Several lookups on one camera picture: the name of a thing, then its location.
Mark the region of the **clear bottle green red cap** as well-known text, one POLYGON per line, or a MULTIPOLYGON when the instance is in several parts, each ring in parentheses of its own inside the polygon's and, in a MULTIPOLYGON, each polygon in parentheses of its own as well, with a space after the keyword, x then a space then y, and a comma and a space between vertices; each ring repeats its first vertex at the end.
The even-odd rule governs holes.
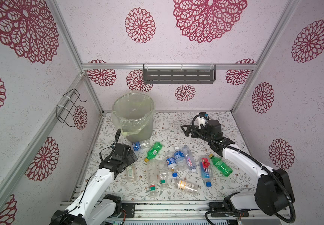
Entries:
POLYGON ((149 180, 149 196, 151 198, 157 197, 157 162, 156 160, 150 160, 147 162, 147 172, 149 180))

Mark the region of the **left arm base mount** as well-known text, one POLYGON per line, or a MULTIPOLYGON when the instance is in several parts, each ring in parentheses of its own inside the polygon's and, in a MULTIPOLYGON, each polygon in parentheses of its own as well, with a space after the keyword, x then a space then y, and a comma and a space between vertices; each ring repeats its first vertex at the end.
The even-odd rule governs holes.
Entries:
POLYGON ((112 216, 109 216, 108 219, 113 219, 113 218, 134 218, 135 216, 135 207, 136 203, 130 203, 130 202, 122 202, 121 206, 118 206, 117 213, 115 213, 112 216))

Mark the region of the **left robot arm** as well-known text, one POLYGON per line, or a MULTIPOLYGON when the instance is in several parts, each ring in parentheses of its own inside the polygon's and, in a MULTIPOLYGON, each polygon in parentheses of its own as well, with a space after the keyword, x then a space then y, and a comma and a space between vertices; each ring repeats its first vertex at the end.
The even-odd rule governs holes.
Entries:
POLYGON ((105 158, 99 169, 89 178, 82 194, 65 210, 57 210, 51 218, 51 225, 100 225, 108 217, 119 217, 122 200, 118 196, 100 197, 128 166, 137 161, 134 151, 126 144, 113 144, 111 154, 105 158))

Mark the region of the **clear bottle blue label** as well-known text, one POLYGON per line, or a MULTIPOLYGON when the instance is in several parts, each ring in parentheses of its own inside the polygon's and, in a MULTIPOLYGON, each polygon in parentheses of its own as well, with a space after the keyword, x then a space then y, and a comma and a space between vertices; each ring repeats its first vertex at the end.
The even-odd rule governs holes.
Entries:
POLYGON ((133 142, 132 147, 134 151, 141 151, 144 149, 149 149, 151 147, 151 143, 149 140, 133 142))

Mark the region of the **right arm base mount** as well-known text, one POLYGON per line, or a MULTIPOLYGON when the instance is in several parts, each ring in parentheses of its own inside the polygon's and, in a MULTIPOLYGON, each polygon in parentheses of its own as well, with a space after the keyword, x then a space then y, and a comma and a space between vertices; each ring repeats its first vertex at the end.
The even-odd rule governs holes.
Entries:
POLYGON ((248 217, 249 212, 237 212, 232 213, 233 211, 237 211, 233 206, 225 204, 224 202, 210 202, 209 209, 212 211, 212 217, 231 217, 231 218, 241 218, 248 217))

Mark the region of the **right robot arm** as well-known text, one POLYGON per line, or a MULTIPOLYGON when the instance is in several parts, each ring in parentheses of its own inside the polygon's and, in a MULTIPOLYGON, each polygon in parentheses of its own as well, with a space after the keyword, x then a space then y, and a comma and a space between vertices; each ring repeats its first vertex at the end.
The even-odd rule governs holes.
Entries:
POLYGON ((196 115, 190 125, 182 125, 181 129, 186 137, 207 142, 214 153, 235 164, 257 185, 253 192, 237 192, 222 202, 211 204, 206 218, 209 215, 240 217, 250 211, 262 211, 285 223, 295 222, 295 197, 285 170, 266 166, 241 150, 234 141, 223 136, 219 121, 211 120, 206 112, 196 115))

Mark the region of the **blue bottle red label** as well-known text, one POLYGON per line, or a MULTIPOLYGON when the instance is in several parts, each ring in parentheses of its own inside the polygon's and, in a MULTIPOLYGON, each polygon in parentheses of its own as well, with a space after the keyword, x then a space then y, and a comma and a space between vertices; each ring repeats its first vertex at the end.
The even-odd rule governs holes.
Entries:
POLYGON ((212 186, 213 173, 211 169, 211 162, 208 156, 202 156, 199 160, 201 178, 204 181, 206 187, 212 186))

